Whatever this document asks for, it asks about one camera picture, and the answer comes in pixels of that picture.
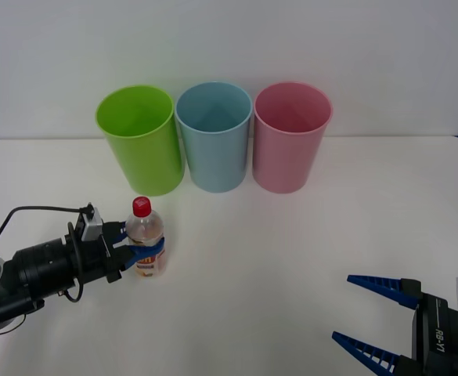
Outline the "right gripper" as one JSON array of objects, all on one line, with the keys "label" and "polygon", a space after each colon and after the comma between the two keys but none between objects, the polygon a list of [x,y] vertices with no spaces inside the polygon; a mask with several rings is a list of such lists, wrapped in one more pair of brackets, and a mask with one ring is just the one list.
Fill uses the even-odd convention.
[{"label": "right gripper", "polygon": [[382,295],[415,310],[412,328],[412,358],[358,341],[334,331],[332,339],[378,376],[458,376],[458,311],[443,298],[424,294],[421,282],[348,275],[347,282]]}]

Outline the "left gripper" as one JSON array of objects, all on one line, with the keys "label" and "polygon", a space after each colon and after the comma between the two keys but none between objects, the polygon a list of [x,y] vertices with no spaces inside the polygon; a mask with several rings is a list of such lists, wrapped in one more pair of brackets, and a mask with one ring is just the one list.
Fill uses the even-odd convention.
[{"label": "left gripper", "polygon": [[105,222],[103,235],[97,240],[83,241],[76,236],[81,267],[75,259],[75,278],[83,284],[105,278],[110,284],[122,278],[121,271],[129,269],[142,259],[158,255],[164,248],[162,237],[153,246],[121,245],[114,248],[119,241],[128,237],[125,222]]}]

